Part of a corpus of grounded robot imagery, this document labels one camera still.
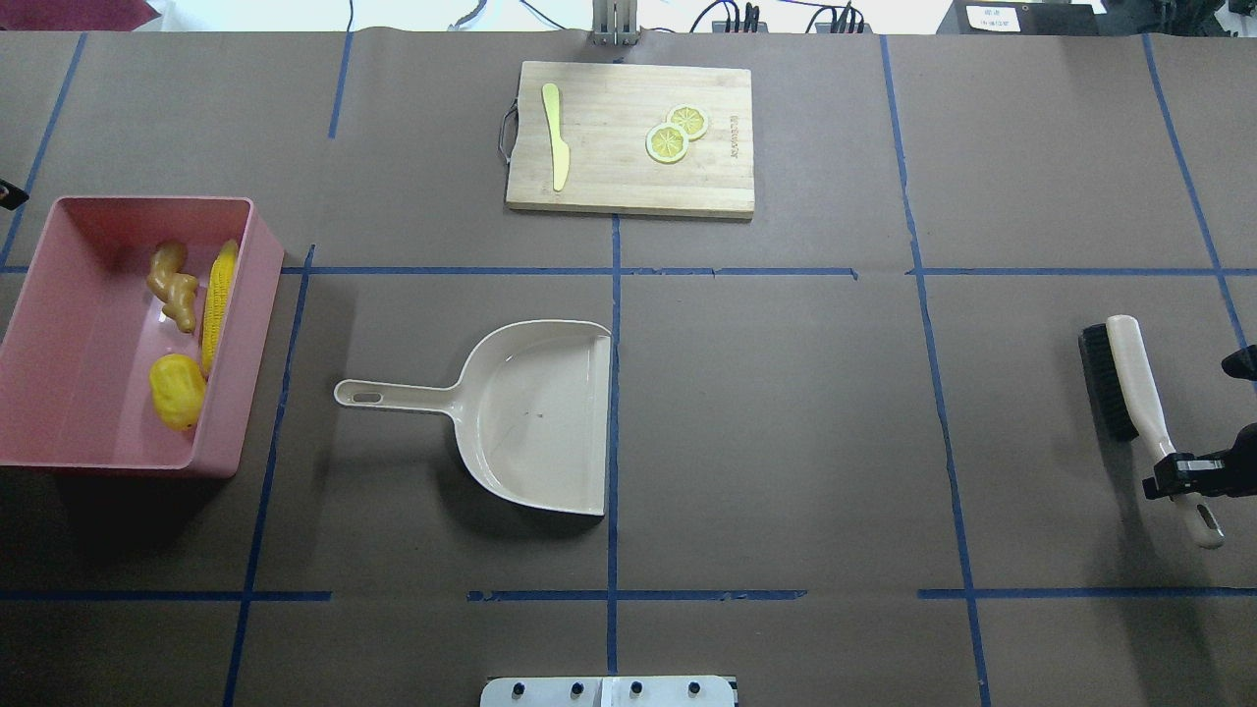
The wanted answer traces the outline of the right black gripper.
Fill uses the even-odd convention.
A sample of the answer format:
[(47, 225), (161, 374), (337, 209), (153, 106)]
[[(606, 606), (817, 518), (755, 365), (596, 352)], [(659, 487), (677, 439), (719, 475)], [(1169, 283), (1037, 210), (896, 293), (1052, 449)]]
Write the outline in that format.
[[(1221, 361), (1221, 369), (1231, 379), (1256, 380), (1256, 346), (1239, 348)], [(1198, 492), (1254, 492), (1256, 491), (1256, 421), (1244, 425), (1229, 448), (1205, 454), (1202, 460), (1219, 462), (1221, 465), (1204, 476)], [(1195, 491), (1193, 469), (1197, 457), (1175, 452), (1155, 462), (1153, 476), (1143, 479), (1146, 499), (1159, 499)]]

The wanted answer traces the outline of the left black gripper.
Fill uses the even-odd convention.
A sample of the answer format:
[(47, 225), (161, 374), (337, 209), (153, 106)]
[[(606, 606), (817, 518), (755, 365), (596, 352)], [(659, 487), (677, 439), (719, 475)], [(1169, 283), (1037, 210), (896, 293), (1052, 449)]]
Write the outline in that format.
[(0, 181), (0, 208), (6, 211), (15, 211), (28, 201), (28, 192), (23, 187), (9, 181)]

